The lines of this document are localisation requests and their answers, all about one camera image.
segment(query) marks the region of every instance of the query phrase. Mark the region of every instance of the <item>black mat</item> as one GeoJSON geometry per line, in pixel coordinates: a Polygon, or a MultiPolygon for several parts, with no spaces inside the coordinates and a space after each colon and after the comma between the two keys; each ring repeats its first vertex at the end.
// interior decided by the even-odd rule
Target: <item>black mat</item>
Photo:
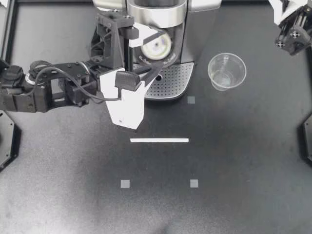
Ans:
{"type": "MultiPolygon", "coordinates": [[[[94,16],[86,5],[22,5],[13,63],[87,59],[94,16]]],[[[310,233],[312,168],[298,129],[312,110],[310,74],[305,53],[275,47],[277,34],[268,5],[222,6],[187,94],[147,103],[136,134],[114,126],[105,105],[10,113],[23,135],[19,157],[0,174],[0,232],[310,233]],[[225,93],[207,75],[220,52],[239,55],[248,70],[225,93]]]]}

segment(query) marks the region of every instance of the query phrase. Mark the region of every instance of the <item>perforated drip tray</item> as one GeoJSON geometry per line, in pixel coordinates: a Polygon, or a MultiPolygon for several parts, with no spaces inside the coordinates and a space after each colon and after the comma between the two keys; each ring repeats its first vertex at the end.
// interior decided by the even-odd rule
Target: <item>perforated drip tray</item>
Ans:
{"type": "Polygon", "coordinates": [[[180,97],[190,82],[194,63],[171,65],[165,68],[145,94],[148,100],[166,100],[180,97]]]}

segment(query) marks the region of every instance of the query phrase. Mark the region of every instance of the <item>coffee machine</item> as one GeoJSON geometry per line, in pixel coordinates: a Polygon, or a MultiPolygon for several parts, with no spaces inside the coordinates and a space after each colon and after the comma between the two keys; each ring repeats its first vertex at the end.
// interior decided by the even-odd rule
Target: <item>coffee machine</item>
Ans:
{"type": "Polygon", "coordinates": [[[103,11],[117,9],[163,35],[134,52],[135,67],[162,62],[163,69],[147,91],[150,100],[179,98],[212,30],[221,0],[93,0],[103,11]]]}

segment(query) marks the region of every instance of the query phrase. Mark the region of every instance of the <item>gray square marker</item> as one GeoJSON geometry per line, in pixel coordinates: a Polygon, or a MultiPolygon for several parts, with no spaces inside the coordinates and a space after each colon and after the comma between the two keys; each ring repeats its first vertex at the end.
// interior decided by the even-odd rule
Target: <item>gray square marker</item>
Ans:
{"type": "Polygon", "coordinates": [[[122,189],[130,189],[130,180],[129,179],[122,179],[120,181],[120,188],[122,188],[122,189]]]}
{"type": "Polygon", "coordinates": [[[198,188],[198,179],[190,179],[190,187],[198,188]]]}
{"type": "Polygon", "coordinates": [[[188,104],[195,104],[195,97],[194,96],[188,96],[187,97],[187,103],[188,104]]]}

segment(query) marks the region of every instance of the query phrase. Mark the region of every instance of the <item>cup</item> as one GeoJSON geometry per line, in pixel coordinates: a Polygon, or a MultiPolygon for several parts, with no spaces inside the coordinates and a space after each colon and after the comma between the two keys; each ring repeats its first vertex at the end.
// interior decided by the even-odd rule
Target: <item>cup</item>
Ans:
{"type": "Polygon", "coordinates": [[[244,61],[237,55],[222,53],[214,56],[208,65],[208,75],[213,87],[219,91],[239,86],[246,78],[244,61]]]}

